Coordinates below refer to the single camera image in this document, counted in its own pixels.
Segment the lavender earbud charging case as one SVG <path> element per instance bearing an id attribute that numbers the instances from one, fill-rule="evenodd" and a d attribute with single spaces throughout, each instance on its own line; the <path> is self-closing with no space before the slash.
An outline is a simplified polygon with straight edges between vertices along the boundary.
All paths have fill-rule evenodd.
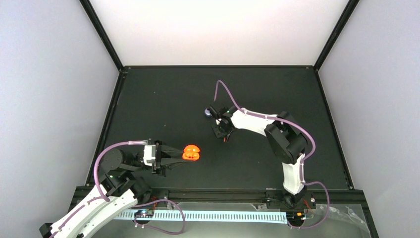
<path id="1" fill-rule="evenodd" d="M 212 114 L 211 114 L 209 108 L 205 109 L 205 115 L 209 118 L 212 118 Z"/>

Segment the orange round case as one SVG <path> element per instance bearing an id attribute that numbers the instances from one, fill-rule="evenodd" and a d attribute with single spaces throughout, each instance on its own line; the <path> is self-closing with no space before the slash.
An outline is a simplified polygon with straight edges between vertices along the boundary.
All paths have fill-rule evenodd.
<path id="1" fill-rule="evenodd" d="M 200 158 L 200 149 L 196 145 L 187 145 L 182 154 L 182 159 L 186 161 L 196 161 Z"/>

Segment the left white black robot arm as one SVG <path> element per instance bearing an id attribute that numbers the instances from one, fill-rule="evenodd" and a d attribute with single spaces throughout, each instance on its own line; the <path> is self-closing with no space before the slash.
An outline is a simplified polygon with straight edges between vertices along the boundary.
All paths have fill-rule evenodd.
<path id="1" fill-rule="evenodd" d="M 152 188 L 133 173 L 150 170 L 152 174 L 164 176 L 173 164 L 199 160 L 200 151 L 196 145 L 180 150 L 158 140 L 125 141 L 108 146 L 95 161 L 94 187 L 60 220 L 40 226 L 41 236 L 90 238 L 123 211 L 161 202 L 175 207 L 185 223 L 185 214 L 175 202 L 164 197 L 153 198 Z"/>

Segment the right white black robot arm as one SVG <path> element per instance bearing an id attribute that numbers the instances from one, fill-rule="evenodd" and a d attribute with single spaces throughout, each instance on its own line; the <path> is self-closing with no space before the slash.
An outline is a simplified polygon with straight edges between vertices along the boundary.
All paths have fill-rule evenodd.
<path id="1" fill-rule="evenodd" d="M 301 131 L 286 122 L 292 119 L 289 113 L 267 115 L 214 102 L 205 109 L 205 114 L 215 119 L 212 126 L 215 136 L 225 141 L 239 129 L 264 136 L 282 164 L 285 190 L 282 202 L 287 208 L 296 208 L 301 203 L 306 193 L 303 158 L 308 141 Z"/>

